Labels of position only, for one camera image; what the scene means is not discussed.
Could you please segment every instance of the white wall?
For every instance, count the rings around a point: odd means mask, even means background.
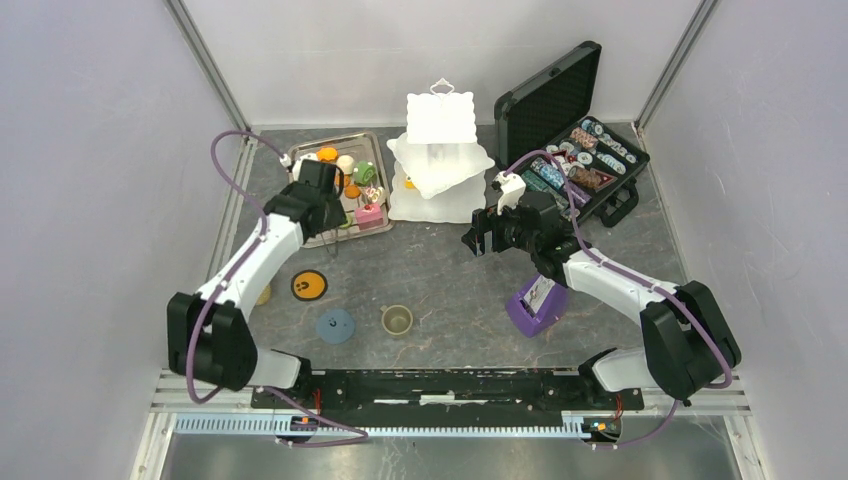
[[[447,77],[495,100],[584,40],[604,46],[592,111],[632,120],[697,0],[185,0],[257,125],[403,124]]]
[[[778,479],[848,469],[847,19],[839,0],[721,2],[647,131]]]
[[[3,2],[0,65],[0,476],[126,478],[228,120],[159,1]]]

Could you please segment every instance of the silver tray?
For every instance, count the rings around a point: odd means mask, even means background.
[[[381,186],[385,190],[385,195],[383,196],[384,200],[380,204],[383,214],[383,224],[367,230],[360,230],[359,225],[356,223],[356,218],[354,217],[353,226],[350,228],[324,232],[323,238],[320,235],[316,238],[311,238],[307,240],[303,246],[305,248],[320,247],[325,244],[333,244],[353,238],[367,237],[368,235],[374,235],[375,233],[382,233],[391,230],[394,226],[394,222],[389,220],[389,210],[391,209],[391,205],[389,204],[391,182],[386,175],[386,167],[383,165],[383,156],[380,153],[380,144],[377,141],[377,136],[372,132],[350,133],[338,137],[301,143],[291,147],[288,153],[292,161],[296,161],[302,155],[307,153],[316,153],[323,147],[333,147],[338,150],[339,155],[350,155],[357,162],[372,162],[377,167],[376,180],[373,181],[372,184]],[[289,174],[289,181],[292,181],[291,174]],[[353,215],[354,209],[365,206],[366,204],[363,200],[363,195],[351,200],[342,194],[341,199],[345,213],[348,213],[351,216]]]

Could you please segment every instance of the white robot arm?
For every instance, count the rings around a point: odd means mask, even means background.
[[[739,363],[739,347],[709,288],[699,282],[678,286],[656,280],[591,245],[584,249],[553,196],[525,192],[514,173],[502,172],[493,186],[503,195],[497,205],[474,212],[463,243],[476,255],[524,250],[542,276],[601,300],[642,328],[644,348],[612,349],[581,366],[603,390],[659,386],[685,400],[721,376],[723,367],[710,345],[698,332],[681,327],[689,323],[686,313],[694,315],[730,368]]]
[[[192,362],[195,378],[231,390],[246,385],[294,385],[301,359],[257,348],[247,327],[250,313],[280,266],[306,239],[346,220],[338,198],[343,176],[336,175],[336,166],[310,160],[298,163],[297,181],[265,205],[266,217],[221,272],[194,294],[177,293],[171,298],[167,314],[172,371],[185,375],[186,365]],[[264,231],[263,220],[267,222]],[[200,319],[204,309],[208,313]],[[202,331],[195,329],[199,321]]]

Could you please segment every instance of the purple object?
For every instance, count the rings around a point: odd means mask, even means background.
[[[580,187],[575,185],[571,180],[568,180],[568,185],[571,187],[571,193],[574,194],[574,203],[577,204],[577,208],[582,208],[584,205],[592,201],[592,197],[590,197],[589,194],[584,192]],[[562,190],[563,193],[567,193],[567,188],[568,187],[563,185],[560,190]]]
[[[534,289],[538,295],[531,298],[532,294],[528,294]],[[555,324],[567,305],[568,289],[537,274],[507,300],[505,307],[518,330],[526,337],[534,337]]]

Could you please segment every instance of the beige cup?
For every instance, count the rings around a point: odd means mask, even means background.
[[[383,316],[380,322],[383,328],[389,332],[389,335],[399,337],[412,328],[412,312],[403,305],[392,305],[391,307],[382,306],[380,310]]]

